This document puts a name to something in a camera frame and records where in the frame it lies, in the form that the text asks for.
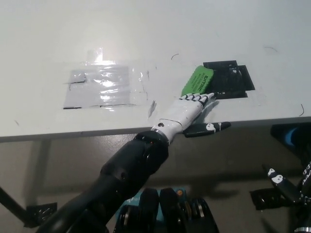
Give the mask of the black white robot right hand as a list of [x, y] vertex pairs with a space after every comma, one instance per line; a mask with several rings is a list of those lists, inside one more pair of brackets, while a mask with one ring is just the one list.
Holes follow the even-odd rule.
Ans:
[[299, 207], [295, 233], [309, 233], [311, 231], [311, 164], [307, 163], [302, 172], [302, 180], [298, 186], [281, 175], [271, 166], [263, 165], [272, 186], [290, 204]]

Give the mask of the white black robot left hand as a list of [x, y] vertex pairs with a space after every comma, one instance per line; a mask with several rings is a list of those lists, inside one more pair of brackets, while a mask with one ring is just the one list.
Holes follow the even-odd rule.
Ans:
[[172, 103], [152, 130], [163, 135], [171, 143], [177, 134], [182, 133], [186, 138], [200, 137], [213, 135], [231, 127], [231, 123], [227, 121], [194, 123], [214, 95], [214, 93], [183, 95]]

